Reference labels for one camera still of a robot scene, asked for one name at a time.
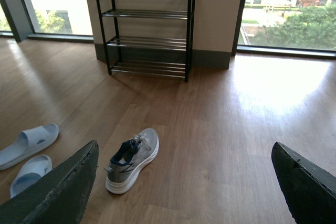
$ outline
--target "laminate flooring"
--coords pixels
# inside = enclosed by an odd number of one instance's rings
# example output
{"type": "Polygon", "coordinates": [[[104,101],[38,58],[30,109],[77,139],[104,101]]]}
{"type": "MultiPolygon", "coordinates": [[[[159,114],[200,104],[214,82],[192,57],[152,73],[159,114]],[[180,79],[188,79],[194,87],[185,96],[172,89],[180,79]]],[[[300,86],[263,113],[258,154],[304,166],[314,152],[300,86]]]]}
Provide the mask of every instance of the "laminate flooring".
{"type": "MultiPolygon", "coordinates": [[[[336,175],[335,97],[332,60],[238,54],[185,83],[109,76],[92,44],[0,39],[0,150],[49,123],[60,135],[40,154],[54,167],[98,141],[84,224],[295,223],[271,149],[282,142],[336,175]],[[146,127],[159,135],[156,159],[126,194],[109,193],[103,167],[146,127]]],[[[0,172],[0,204],[23,164],[0,172]]]]}

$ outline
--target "black metal shoe rack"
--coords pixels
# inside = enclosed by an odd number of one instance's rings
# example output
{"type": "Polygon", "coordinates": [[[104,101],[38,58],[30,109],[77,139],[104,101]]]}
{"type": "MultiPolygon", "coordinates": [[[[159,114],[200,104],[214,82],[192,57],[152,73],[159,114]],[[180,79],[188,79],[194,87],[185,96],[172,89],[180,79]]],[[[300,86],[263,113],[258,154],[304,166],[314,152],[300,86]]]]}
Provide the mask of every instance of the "black metal shoe rack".
{"type": "Polygon", "coordinates": [[[195,0],[187,0],[187,11],[162,11],[162,10],[132,10],[132,9],[117,9],[116,1],[111,0],[112,9],[107,12],[101,11],[100,1],[97,0],[99,12],[99,21],[104,44],[104,54],[108,67],[108,73],[113,71],[150,74],[155,76],[168,76],[184,78],[188,82],[188,74],[192,65],[192,49],[193,49],[193,27],[194,27],[194,11],[195,0]],[[115,36],[110,40],[106,40],[104,32],[103,17],[113,17],[115,36]],[[156,19],[180,19],[187,22],[186,38],[147,38],[147,37],[130,37],[119,34],[118,18],[133,17],[133,18],[156,18],[156,19]],[[118,60],[115,64],[110,65],[108,57],[108,47],[117,47],[118,60]],[[144,49],[161,49],[174,50],[185,52],[184,63],[170,62],[154,62],[154,61],[130,61],[126,62],[122,59],[121,48],[144,48],[144,49]]]}

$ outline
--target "sneaker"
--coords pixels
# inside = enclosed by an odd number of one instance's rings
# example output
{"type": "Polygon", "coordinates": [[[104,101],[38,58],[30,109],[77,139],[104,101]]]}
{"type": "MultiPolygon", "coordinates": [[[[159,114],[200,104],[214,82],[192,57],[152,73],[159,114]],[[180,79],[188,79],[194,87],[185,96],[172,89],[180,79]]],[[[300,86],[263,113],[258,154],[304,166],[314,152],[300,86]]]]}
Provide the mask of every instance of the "sneaker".
{"type": "Polygon", "coordinates": [[[106,189],[114,194],[126,193],[133,186],[141,169],[156,157],[158,150],[158,135],[150,128],[122,143],[111,158],[110,165],[105,167],[108,172],[106,189]]]}

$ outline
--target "slipper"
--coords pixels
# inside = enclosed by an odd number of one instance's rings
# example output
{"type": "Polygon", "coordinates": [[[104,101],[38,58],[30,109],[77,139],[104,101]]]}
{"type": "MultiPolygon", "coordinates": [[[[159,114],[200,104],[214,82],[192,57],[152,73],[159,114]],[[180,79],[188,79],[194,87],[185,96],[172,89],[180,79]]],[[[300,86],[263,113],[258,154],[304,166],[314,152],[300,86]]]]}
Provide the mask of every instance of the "slipper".
{"type": "Polygon", "coordinates": [[[11,184],[10,198],[21,193],[51,171],[53,165],[47,155],[38,155],[28,160],[11,184]]]}
{"type": "Polygon", "coordinates": [[[56,124],[22,131],[12,145],[0,151],[0,170],[16,165],[47,148],[56,140],[58,133],[59,129],[56,124]]]}

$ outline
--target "baseboard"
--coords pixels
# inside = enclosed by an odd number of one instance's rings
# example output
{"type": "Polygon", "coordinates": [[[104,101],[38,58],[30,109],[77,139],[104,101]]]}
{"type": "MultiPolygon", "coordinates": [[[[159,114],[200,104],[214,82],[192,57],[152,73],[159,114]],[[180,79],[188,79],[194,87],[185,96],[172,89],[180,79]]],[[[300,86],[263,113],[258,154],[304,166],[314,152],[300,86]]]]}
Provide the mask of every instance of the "baseboard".
{"type": "MultiPolygon", "coordinates": [[[[98,60],[105,61],[103,44],[95,44],[98,60]]],[[[158,49],[120,48],[123,60],[146,60],[157,62],[183,63],[185,53],[180,51],[165,51],[158,49]]],[[[118,49],[108,47],[108,55],[111,62],[118,60],[118,49]]],[[[193,50],[192,66],[205,68],[228,69],[230,52],[193,50]]]]}

